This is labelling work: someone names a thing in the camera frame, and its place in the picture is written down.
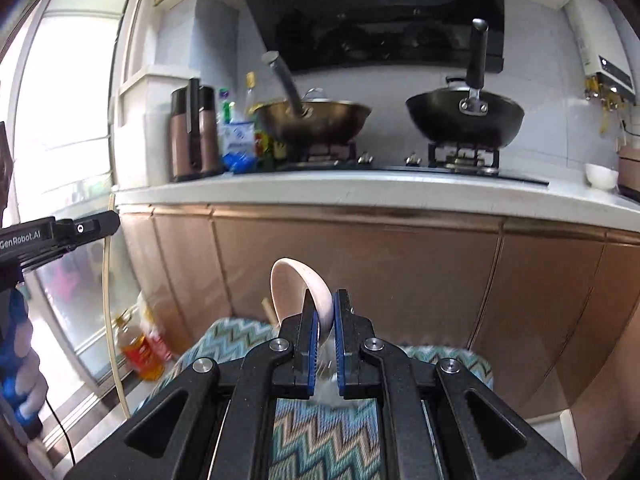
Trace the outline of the blue white gloved left hand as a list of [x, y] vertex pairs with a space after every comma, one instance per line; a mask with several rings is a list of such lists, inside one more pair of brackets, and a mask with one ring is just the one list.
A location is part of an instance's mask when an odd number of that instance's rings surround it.
[[34, 328], [24, 296], [16, 288], [1, 293], [1, 407], [31, 441], [41, 434], [39, 413], [48, 384], [32, 348]]

